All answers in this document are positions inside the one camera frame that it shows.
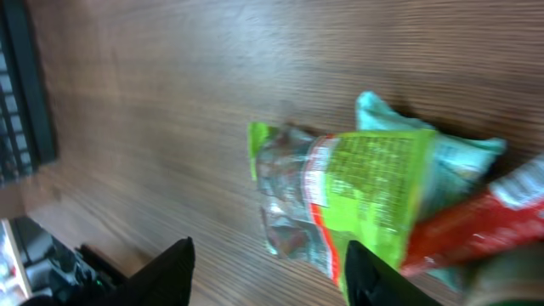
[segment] black object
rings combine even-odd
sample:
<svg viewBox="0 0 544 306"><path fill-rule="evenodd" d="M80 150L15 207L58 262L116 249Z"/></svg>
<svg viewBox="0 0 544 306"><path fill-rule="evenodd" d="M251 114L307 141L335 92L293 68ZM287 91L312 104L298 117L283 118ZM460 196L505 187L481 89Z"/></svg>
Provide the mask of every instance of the black object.
<svg viewBox="0 0 544 306"><path fill-rule="evenodd" d="M187 306L194 267L195 248L189 237L170 246L113 292L89 277L79 290L71 289L66 302L34 297L22 306Z"/></svg>
<svg viewBox="0 0 544 306"><path fill-rule="evenodd" d="M26 7L0 4L0 185L55 159L54 140Z"/></svg>
<svg viewBox="0 0 544 306"><path fill-rule="evenodd" d="M120 286L128 280L123 273L111 266L111 264L86 245L82 245L79 249L76 249L76 256L87 264L96 275L99 275L103 283L112 288Z"/></svg>
<svg viewBox="0 0 544 306"><path fill-rule="evenodd" d="M351 306L439 305L358 241L350 241L345 264Z"/></svg>

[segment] red stripe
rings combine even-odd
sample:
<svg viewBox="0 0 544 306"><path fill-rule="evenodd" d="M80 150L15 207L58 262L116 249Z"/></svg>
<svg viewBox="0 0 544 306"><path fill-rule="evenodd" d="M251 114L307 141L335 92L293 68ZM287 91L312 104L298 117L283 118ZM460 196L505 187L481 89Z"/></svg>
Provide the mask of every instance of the red stripe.
<svg viewBox="0 0 544 306"><path fill-rule="evenodd" d="M338 286L338 277L340 276L340 274L338 273L339 272L338 251L332 244L331 232L329 231L329 229L325 226L325 223L323 222L323 218L321 217L320 206L314 203L312 203L310 206L312 209L312 216L314 218L314 223L317 225L317 227L320 228L321 233L325 237L325 243L329 246L329 250L331 250L332 282L334 282L334 284Z"/></svg>

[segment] snack bag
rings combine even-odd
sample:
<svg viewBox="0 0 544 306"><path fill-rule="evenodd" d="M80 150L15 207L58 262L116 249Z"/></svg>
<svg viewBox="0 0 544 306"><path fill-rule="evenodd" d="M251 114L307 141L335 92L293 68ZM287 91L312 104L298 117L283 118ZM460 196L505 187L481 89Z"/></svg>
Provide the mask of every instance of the snack bag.
<svg viewBox="0 0 544 306"><path fill-rule="evenodd" d="M252 123L249 156L267 247L310 262L345 292L348 243L363 243L398 269L405 256L429 157L432 130L314 136Z"/></svg>
<svg viewBox="0 0 544 306"><path fill-rule="evenodd" d="M544 155L416 225L401 273L461 264L544 238Z"/></svg>
<svg viewBox="0 0 544 306"><path fill-rule="evenodd" d="M356 110L357 128L362 131L434 129L419 119L399 115L373 92L361 94ZM471 140L445 134L437 137L436 145L420 220L465 199L506 148L502 139Z"/></svg>

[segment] green snack bag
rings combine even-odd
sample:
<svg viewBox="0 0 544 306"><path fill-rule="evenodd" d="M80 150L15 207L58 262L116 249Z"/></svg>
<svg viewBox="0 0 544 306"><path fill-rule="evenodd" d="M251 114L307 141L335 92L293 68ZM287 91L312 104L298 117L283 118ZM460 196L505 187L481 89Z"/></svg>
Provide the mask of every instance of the green snack bag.
<svg viewBox="0 0 544 306"><path fill-rule="evenodd" d="M434 129L419 119L399 115L373 92L360 95L356 111L361 131ZM467 197L505 148L506 141L498 138L471 140L440 134L418 218L431 217Z"/></svg>
<svg viewBox="0 0 544 306"><path fill-rule="evenodd" d="M345 292L349 241L364 244L394 269L422 199L434 152L433 130L372 131L316 137L295 127L252 123L249 156L267 247L302 259ZM263 141L263 133L268 138Z"/></svg>

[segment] blurry object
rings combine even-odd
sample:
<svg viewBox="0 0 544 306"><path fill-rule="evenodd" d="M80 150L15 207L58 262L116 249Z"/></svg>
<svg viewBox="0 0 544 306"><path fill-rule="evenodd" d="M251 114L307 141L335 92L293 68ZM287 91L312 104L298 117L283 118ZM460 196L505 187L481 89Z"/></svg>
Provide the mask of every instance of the blurry object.
<svg viewBox="0 0 544 306"><path fill-rule="evenodd" d="M399 267L434 131L315 137L291 126L253 123L248 132L253 173L266 195L261 212L273 254L310 262L341 289L351 240Z"/></svg>
<svg viewBox="0 0 544 306"><path fill-rule="evenodd" d="M434 129L419 119L399 115L373 92L361 94L356 112L357 128L363 131ZM426 183L419 219L465 199L506 148L502 139L471 140L445 134L440 134L436 143L433 171Z"/></svg>
<svg viewBox="0 0 544 306"><path fill-rule="evenodd" d="M453 292L460 292L463 288L462 276L465 273L465 265L457 265L442 269L431 269L427 273L444 285L448 286Z"/></svg>
<svg viewBox="0 0 544 306"><path fill-rule="evenodd" d="M25 266L23 265L19 251L16 248L16 242L14 238L14 232L11 228L11 225L7 219L2 220L3 228L3 257L8 265L10 266L12 273L13 281L9 281L14 284L13 286L6 286L6 292L16 286L21 290L25 298L28 298L31 292L31 286L29 284L28 278L26 277Z"/></svg>
<svg viewBox="0 0 544 306"><path fill-rule="evenodd" d="M26 300L20 289L10 292L0 292L0 306L18 306Z"/></svg>
<svg viewBox="0 0 544 306"><path fill-rule="evenodd" d="M470 276L465 280L467 289L464 292L464 304L544 304L542 258L544 245L537 242L481 261L471 268Z"/></svg>
<svg viewBox="0 0 544 306"><path fill-rule="evenodd" d="M13 259L9 255L9 242L4 235L2 237L2 252L0 252L0 281L7 279L11 275Z"/></svg>
<svg viewBox="0 0 544 306"><path fill-rule="evenodd" d="M351 306L439 305L358 241L349 242L345 275Z"/></svg>
<svg viewBox="0 0 544 306"><path fill-rule="evenodd" d="M0 4L0 186L55 159L24 1Z"/></svg>
<svg viewBox="0 0 544 306"><path fill-rule="evenodd" d="M170 246L114 290L106 288L103 279L87 275L84 286L73 288L65 302L41 296L30 299L23 306L187 306L194 267L195 248L192 240L187 238Z"/></svg>
<svg viewBox="0 0 544 306"><path fill-rule="evenodd" d="M99 298L126 282L86 246L73 252L27 217L9 224L34 296L48 295L60 303L79 292Z"/></svg>
<svg viewBox="0 0 544 306"><path fill-rule="evenodd" d="M459 264L544 237L544 155L416 225L403 275Z"/></svg>

